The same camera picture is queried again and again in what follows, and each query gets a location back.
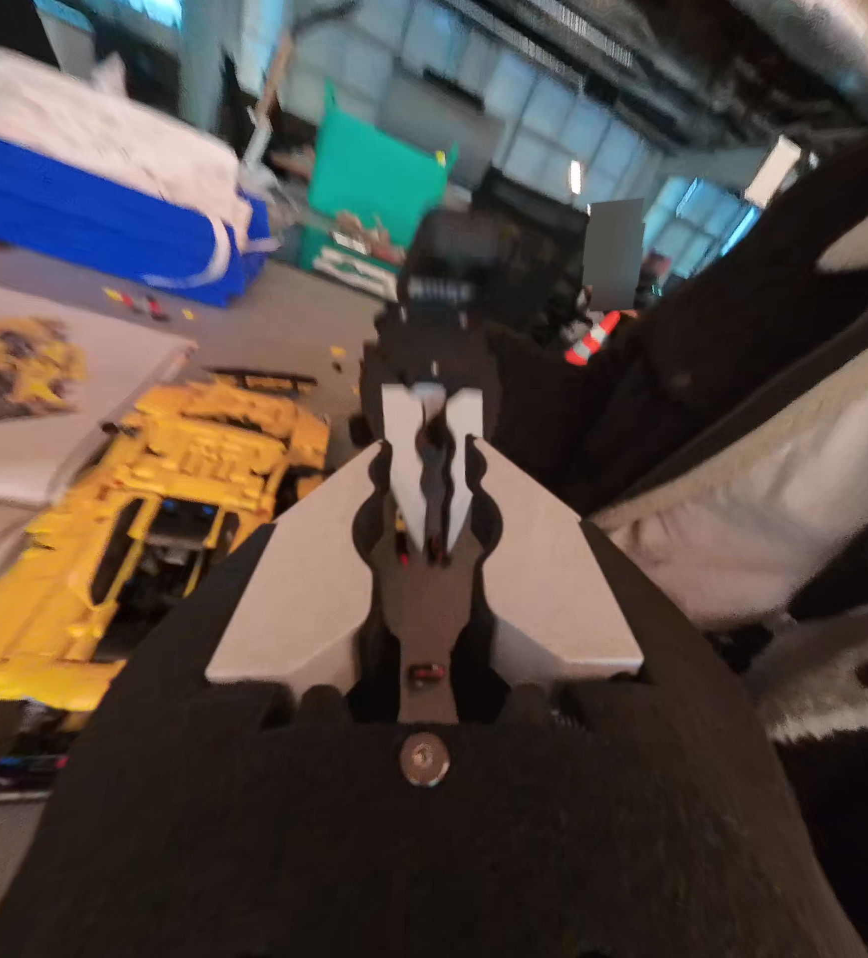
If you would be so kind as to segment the open building instruction booklet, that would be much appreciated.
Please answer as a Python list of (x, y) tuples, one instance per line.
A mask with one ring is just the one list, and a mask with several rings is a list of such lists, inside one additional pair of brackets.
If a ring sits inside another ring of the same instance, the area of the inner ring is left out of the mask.
[(173, 333), (0, 288), (0, 318), (39, 316), (68, 327), (86, 360), (73, 412), (0, 423), (0, 574), (20, 552), (24, 528), (58, 502), (149, 388), (181, 371), (195, 345)]

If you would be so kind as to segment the grey desk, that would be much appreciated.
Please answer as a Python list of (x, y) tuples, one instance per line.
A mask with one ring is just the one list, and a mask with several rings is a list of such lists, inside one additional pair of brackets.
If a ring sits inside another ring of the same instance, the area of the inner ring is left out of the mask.
[[(0, 251), (0, 285), (116, 318), (127, 314), (103, 296), (102, 288), (135, 290), (131, 284), (22, 250)], [(374, 339), (376, 301), (268, 260), (260, 280), (236, 305), (192, 309), (198, 314), (196, 322), (179, 318), (171, 328), (197, 342), (193, 366), (317, 377), (319, 387), (310, 404), (331, 421), (328, 463), (338, 467), (355, 455), (347, 418), (359, 406), (358, 367), (363, 343)], [(347, 349), (341, 374), (331, 367), (331, 346)], [(390, 538), (385, 536), (374, 557), (388, 624), (407, 656), (418, 654), (421, 660), (446, 664), (470, 605), (464, 571), (470, 568), (475, 544), (460, 539), (455, 564), (430, 569), (418, 557), (402, 567), (390, 551)], [(0, 899), (31, 844), (43, 810), (44, 802), (0, 804)]]

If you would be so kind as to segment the small wooden model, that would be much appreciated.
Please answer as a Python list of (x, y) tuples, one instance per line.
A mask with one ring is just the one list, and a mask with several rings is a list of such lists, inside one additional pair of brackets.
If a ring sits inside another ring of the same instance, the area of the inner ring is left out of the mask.
[(393, 241), (390, 231), (378, 216), (373, 223), (364, 224), (349, 211), (337, 214), (329, 233), (335, 244), (365, 257), (371, 257), (391, 265), (404, 262), (406, 250)]

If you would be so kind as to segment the blue plastic bin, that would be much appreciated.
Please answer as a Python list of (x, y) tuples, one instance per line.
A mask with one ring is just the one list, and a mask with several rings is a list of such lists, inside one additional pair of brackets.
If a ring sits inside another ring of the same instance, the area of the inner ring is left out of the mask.
[(232, 226), (0, 140), (0, 241), (162, 293), (229, 305), (272, 251), (268, 210)]

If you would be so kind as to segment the white printed paper bag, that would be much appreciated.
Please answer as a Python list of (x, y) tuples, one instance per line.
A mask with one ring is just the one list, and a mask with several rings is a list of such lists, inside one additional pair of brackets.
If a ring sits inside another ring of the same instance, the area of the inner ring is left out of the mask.
[(230, 146), (125, 91), (1, 46), (0, 140), (231, 226), (240, 252), (273, 249), (249, 238), (252, 212)]

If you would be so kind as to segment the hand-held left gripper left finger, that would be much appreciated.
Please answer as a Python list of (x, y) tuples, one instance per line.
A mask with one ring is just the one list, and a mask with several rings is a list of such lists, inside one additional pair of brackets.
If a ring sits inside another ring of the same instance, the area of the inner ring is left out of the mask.
[(397, 720), (401, 646), (370, 563), (392, 452), (375, 442), (287, 509), (207, 665), (214, 685), (326, 686), (359, 720)]

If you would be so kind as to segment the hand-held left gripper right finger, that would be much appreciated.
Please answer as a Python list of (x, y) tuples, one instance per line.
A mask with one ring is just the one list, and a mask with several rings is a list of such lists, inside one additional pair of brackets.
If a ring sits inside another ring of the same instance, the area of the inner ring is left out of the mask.
[(634, 677), (643, 651), (587, 527), (483, 439), (466, 442), (470, 530), (481, 547), (455, 641), (458, 720), (495, 720), (519, 686), (547, 702), (569, 685)]

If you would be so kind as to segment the green white booklet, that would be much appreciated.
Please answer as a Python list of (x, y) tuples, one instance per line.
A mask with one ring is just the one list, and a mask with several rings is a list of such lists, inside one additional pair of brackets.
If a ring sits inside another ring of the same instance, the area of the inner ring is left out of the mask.
[(296, 265), (373, 298), (396, 302), (397, 269), (371, 257), (368, 246), (340, 230), (305, 224), (299, 228)]

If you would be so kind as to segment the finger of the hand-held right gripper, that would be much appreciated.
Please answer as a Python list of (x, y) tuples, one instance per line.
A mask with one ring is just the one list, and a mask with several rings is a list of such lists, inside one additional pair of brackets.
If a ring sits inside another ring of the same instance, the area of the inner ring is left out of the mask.
[(427, 545), (429, 500), (418, 441), (427, 424), (431, 385), (383, 385), (383, 437), (391, 447), (390, 490), (416, 550)]
[(484, 435), (484, 396), (477, 389), (461, 389), (452, 395), (444, 407), (445, 425), (450, 439), (449, 496), (444, 503), (447, 519), (444, 532), (446, 552), (452, 552), (457, 543), (473, 498), (467, 481), (466, 448), (468, 439)]

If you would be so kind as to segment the orange traffic cone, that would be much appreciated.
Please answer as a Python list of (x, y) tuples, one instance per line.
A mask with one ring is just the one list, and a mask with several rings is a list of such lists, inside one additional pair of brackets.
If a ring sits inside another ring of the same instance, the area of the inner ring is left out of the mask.
[(599, 352), (614, 332), (622, 318), (619, 310), (601, 312), (588, 310), (585, 314), (584, 332), (564, 353), (565, 361), (576, 367), (587, 365), (590, 358)]

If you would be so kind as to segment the yellow toy brick car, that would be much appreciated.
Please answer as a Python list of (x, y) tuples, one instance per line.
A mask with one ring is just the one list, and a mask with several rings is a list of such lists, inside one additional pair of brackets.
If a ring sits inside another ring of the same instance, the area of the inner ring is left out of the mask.
[(0, 574), (0, 794), (45, 794), (150, 632), (322, 483), (330, 420), (297, 398), (152, 388), (27, 525)]

